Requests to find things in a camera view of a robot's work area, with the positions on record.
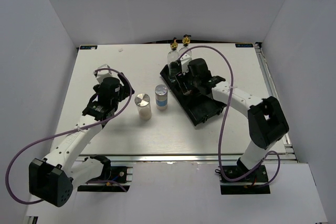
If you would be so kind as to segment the silver-lid white powder jar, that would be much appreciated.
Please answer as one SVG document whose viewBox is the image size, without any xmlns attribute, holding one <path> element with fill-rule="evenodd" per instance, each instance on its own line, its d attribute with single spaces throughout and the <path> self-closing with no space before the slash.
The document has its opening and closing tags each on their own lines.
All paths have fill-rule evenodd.
<svg viewBox="0 0 336 224">
<path fill-rule="evenodd" d="M 142 120 L 149 120 L 152 117 L 150 97 L 146 93 L 137 94 L 134 98 L 139 117 Z"/>
</svg>

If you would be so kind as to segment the clear glass oil bottle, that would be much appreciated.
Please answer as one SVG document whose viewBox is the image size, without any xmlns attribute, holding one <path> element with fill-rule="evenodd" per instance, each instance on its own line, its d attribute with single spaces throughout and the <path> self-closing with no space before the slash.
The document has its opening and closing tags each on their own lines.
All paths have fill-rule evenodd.
<svg viewBox="0 0 336 224">
<path fill-rule="evenodd" d="M 169 80 L 173 83 L 175 82 L 175 76 L 178 73 L 178 63 L 179 52 L 177 50 L 178 43 L 176 42 L 177 38 L 174 37 L 170 43 L 171 51 L 167 54 L 167 65 L 169 67 Z"/>
</svg>

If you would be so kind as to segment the blue-label spice shaker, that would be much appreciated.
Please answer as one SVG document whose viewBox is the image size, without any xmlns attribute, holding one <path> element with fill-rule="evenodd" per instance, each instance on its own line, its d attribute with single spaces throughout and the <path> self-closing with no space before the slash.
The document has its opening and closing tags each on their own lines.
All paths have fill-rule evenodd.
<svg viewBox="0 0 336 224">
<path fill-rule="evenodd" d="M 167 109 L 168 88 L 166 85 L 159 84 L 155 87 L 155 103 L 159 110 Z"/>
</svg>

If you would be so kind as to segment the dark sauce glass bottle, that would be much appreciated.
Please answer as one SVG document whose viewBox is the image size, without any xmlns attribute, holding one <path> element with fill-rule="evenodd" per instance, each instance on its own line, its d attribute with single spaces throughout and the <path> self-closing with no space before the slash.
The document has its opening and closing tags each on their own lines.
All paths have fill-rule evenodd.
<svg viewBox="0 0 336 224">
<path fill-rule="evenodd" d="M 185 34 L 183 36 L 182 39 L 182 48 L 179 50 L 179 55 L 180 55 L 180 60 L 185 60 L 185 59 L 192 59 L 192 51 L 188 51 L 187 53 L 185 53 L 188 49 L 189 49 L 189 45 L 190 45 L 190 37 L 191 35 Z"/>
</svg>

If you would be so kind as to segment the silver-lid dark spice jar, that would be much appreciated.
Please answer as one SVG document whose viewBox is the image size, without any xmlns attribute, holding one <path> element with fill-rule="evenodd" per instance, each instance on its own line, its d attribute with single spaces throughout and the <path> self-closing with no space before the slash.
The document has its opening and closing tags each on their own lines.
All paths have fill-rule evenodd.
<svg viewBox="0 0 336 224">
<path fill-rule="evenodd" d="M 183 94 L 184 95 L 192 95 L 193 92 L 194 92 L 193 90 L 188 90 L 188 91 L 184 92 Z"/>
</svg>

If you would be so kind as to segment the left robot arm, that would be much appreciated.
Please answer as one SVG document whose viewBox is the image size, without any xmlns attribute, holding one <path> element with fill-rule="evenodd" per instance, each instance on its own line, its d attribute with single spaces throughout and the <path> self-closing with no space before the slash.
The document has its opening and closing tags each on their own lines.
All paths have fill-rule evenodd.
<svg viewBox="0 0 336 224">
<path fill-rule="evenodd" d="M 84 183 L 104 182 L 111 177 L 111 162 L 102 155 L 91 155 L 77 167 L 74 163 L 91 140 L 106 124 L 121 113 L 118 105 L 130 101 L 134 90 L 122 72 L 113 77 L 111 70 L 94 72 L 98 81 L 72 132 L 43 159 L 34 159 L 28 168 L 29 192 L 56 207 L 63 206 L 72 191 Z"/>
</svg>

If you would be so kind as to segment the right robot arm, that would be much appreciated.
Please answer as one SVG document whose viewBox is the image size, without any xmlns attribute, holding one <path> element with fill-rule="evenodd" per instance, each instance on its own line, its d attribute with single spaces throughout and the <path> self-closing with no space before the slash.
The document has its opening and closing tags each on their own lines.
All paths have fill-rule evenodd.
<svg viewBox="0 0 336 224">
<path fill-rule="evenodd" d="M 250 143 L 237 161 L 237 175 L 245 182 L 250 181 L 266 154 L 289 131 L 278 99 L 259 98 L 235 88 L 224 78 L 213 76 L 202 58 L 192 59 L 186 55 L 178 62 L 182 71 L 176 79 L 184 95 L 204 95 L 247 118 Z"/>
</svg>

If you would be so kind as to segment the black three-compartment tray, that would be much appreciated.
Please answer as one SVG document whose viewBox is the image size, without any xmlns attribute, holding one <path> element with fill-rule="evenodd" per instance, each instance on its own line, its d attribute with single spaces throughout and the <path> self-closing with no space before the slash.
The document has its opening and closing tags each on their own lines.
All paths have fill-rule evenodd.
<svg viewBox="0 0 336 224">
<path fill-rule="evenodd" d="M 223 109 L 227 107 L 227 104 L 215 101 L 201 94 L 199 91 L 190 95 L 184 95 L 177 81 L 173 83 L 170 81 L 168 65 L 163 67 L 160 75 L 194 126 L 205 123 L 216 115 L 220 115 Z"/>
</svg>

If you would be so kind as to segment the left blue table sticker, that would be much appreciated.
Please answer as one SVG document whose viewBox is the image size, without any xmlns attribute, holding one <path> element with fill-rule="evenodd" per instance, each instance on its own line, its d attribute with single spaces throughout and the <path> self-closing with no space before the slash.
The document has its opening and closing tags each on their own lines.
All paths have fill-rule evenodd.
<svg viewBox="0 0 336 224">
<path fill-rule="evenodd" d="M 81 45 L 79 50 L 96 50 L 97 48 L 97 45 Z"/>
</svg>

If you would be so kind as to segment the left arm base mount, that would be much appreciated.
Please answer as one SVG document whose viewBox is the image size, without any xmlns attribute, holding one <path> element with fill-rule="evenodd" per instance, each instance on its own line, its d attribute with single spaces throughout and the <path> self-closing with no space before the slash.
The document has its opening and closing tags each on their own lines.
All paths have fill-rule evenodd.
<svg viewBox="0 0 336 224">
<path fill-rule="evenodd" d="M 102 173 L 98 177 L 90 179 L 80 185 L 77 191 L 92 193 L 126 193 L 132 181 L 132 167 L 113 166 L 111 161 L 101 155 L 90 156 L 90 160 L 96 160 L 102 165 Z"/>
</svg>

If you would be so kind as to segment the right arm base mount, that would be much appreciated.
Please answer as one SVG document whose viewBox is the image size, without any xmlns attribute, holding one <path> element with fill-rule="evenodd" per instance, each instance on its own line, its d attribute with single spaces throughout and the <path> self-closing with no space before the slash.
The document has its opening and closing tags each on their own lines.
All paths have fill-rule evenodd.
<svg viewBox="0 0 336 224">
<path fill-rule="evenodd" d="M 236 182 L 229 182 L 220 173 L 220 169 L 215 169 L 219 176 L 220 193 L 222 195 L 264 195 L 270 194 L 268 174 L 264 165 L 261 165 L 254 172 Z"/>
</svg>

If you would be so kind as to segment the aluminium table side rail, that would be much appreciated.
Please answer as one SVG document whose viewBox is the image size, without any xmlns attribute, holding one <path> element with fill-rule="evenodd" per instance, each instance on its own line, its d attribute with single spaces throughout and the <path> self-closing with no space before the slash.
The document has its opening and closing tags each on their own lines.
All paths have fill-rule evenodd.
<svg viewBox="0 0 336 224">
<path fill-rule="evenodd" d="M 265 81 L 265 85 L 267 87 L 268 94 L 280 100 L 278 92 L 276 90 L 275 83 L 272 79 L 268 64 L 266 62 L 266 58 L 262 51 L 262 43 L 261 42 L 254 43 L 254 49 L 258 58 L 258 62 L 262 71 L 262 75 Z M 295 151 L 293 149 L 289 134 L 286 133 L 282 137 L 281 141 L 285 148 L 285 153 L 280 155 L 281 159 L 287 162 L 297 162 L 298 160 L 296 158 Z"/>
</svg>

